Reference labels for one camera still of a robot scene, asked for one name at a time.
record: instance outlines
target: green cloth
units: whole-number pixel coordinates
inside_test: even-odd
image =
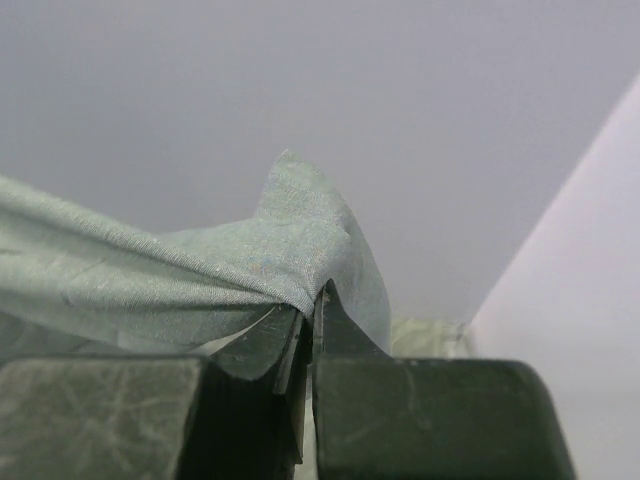
[[[11,323],[15,337],[19,319],[132,351],[185,351],[275,303],[311,315],[329,279],[388,350],[389,303],[364,235],[327,178],[291,152],[251,219],[157,236],[0,177],[0,335]]]

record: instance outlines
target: light green cloth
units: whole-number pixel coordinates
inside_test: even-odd
[[[190,350],[274,303],[310,315],[329,279],[388,351],[389,303],[363,233],[330,182],[290,152],[253,218],[159,236],[0,177],[0,335],[11,316],[14,330],[17,318],[132,351]]]

